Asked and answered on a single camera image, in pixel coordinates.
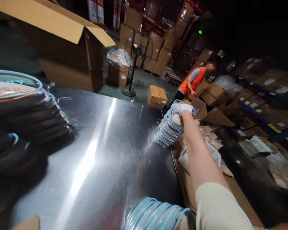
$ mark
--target worker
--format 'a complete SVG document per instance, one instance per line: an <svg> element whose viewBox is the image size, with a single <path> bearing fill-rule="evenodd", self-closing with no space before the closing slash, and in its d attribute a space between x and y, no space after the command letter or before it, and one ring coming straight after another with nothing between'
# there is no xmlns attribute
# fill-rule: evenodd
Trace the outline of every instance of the worker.
<svg viewBox="0 0 288 230"><path fill-rule="evenodd" d="M166 112L170 109L171 105L175 100L182 100L185 98L186 95L192 95L195 97L195 90L197 86L201 84L203 80L205 80L209 73L215 70L215 67L216 61L212 61L212 59L210 59L204 67L194 68L180 85L176 95L174 96L173 101L166 109Z"/></svg>
<svg viewBox="0 0 288 230"><path fill-rule="evenodd" d="M192 109L191 105L181 104L179 113L184 123L189 170L195 191L196 229L254 230L210 154L191 115Z"/></svg>

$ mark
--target hand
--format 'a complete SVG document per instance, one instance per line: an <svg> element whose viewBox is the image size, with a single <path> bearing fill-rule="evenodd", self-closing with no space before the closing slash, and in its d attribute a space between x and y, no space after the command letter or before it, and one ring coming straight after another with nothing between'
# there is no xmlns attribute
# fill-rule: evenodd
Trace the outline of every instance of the hand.
<svg viewBox="0 0 288 230"><path fill-rule="evenodd" d="M181 104L179 107L179 114L181 115L182 111L189 111L192 113L193 106L188 105L188 104Z"/></svg>
<svg viewBox="0 0 288 230"><path fill-rule="evenodd" d="M191 91L191 93L190 93L193 97L195 97L197 94L196 94L196 92L195 91Z"/></svg>

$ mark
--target fan base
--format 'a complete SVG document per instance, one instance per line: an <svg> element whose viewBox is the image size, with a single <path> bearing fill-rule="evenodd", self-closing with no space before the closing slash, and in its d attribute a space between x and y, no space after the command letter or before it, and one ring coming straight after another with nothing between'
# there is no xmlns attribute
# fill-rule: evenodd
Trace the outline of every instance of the fan base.
<svg viewBox="0 0 288 230"><path fill-rule="evenodd" d="M131 89L131 90L129 91L129 88L124 88L124 89L122 89L122 93L123 93L124 95L126 95L126 96L129 96L129 97L134 97L134 96L137 95L137 93L136 93L133 89Z"/></svg>

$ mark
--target gray shirt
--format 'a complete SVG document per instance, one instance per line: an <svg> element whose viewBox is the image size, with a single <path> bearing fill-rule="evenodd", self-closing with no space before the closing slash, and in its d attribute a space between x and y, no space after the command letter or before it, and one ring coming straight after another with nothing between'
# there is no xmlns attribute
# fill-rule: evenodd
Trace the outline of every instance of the gray shirt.
<svg viewBox="0 0 288 230"><path fill-rule="evenodd" d="M188 79L188 81L190 81L191 83L196 79L196 77L198 76L199 72L201 71L200 68L196 68L191 74L190 74L190 77ZM200 82L202 82L202 80L204 79L205 77L205 72L202 76L202 79L200 80Z"/></svg>

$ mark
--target sleeve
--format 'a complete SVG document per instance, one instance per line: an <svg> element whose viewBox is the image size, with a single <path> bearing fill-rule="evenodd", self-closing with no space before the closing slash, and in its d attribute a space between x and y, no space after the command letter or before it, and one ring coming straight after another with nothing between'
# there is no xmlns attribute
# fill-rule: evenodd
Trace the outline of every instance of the sleeve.
<svg viewBox="0 0 288 230"><path fill-rule="evenodd" d="M234 195L224 186L207 182L195 193L198 230L254 230Z"/></svg>
<svg viewBox="0 0 288 230"><path fill-rule="evenodd" d="M199 74L200 71L201 71L200 68L197 68L197 69L193 70L193 72L190 74L188 80L192 83L196 79L196 77L197 77L197 75Z"/></svg>

